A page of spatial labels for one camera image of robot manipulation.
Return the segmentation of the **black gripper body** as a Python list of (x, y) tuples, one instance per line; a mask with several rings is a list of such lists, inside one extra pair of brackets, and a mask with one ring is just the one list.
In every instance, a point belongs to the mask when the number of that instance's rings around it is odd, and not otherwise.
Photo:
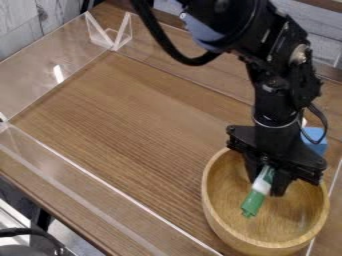
[(241, 154), (263, 156), (264, 165), (275, 170), (284, 169), (293, 179), (316, 185), (323, 176), (327, 162), (303, 143), (296, 125), (265, 128), (260, 125), (228, 125), (227, 147)]

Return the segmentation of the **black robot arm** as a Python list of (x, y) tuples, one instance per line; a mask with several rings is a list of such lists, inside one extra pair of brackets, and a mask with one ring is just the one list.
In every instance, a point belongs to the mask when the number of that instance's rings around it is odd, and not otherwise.
[(305, 111), (325, 121), (313, 104), (321, 80), (312, 65), (305, 30), (271, 0), (178, 0), (193, 41), (244, 63), (253, 88), (252, 124), (227, 127), (227, 147), (244, 159), (255, 180), (268, 165), (275, 174), (269, 194), (281, 196), (292, 181), (316, 185), (327, 162), (307, 146)]

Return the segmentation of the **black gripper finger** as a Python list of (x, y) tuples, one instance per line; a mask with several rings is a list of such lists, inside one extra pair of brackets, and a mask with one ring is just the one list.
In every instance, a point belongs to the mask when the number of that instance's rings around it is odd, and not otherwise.
[(244, 154), (243, 160), (248, 180), (249, 182), (253, 182), (265, 164), (264, 157), (252, 154)]
[(277, 169), (273, 173), (269, 195), (273, 197), (281, 197), (291, 182), (291, 173), (284, 169)]

